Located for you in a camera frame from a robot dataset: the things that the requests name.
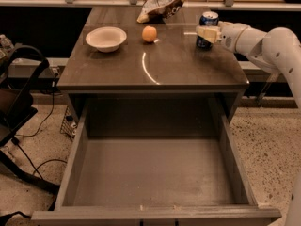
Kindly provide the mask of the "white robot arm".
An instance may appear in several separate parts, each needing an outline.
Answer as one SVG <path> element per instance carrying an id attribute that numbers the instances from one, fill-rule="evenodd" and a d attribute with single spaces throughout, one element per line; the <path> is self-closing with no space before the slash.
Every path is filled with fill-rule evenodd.
<path id="1" fill-rule="evenodd" d="M 196 33 L 270 74 L 282 74 L 301 108 L 301 44 L 292 30 L 277 27 L 264 32 L 247 24 L 220 21 L 218 25 L 198 25 Z"/>

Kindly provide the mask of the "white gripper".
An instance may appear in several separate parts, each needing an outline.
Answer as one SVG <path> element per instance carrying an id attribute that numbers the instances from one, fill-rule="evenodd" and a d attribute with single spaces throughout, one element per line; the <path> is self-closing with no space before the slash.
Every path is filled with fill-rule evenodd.
<path id="1" fill-rule="evenodd" d="M 249 25 L 220 21 L 218 26 L 197 26 L 197 34 L 210 43 L 220 44 L 233 53 L 246 53 L 250 45 L 246 40 Z"/>

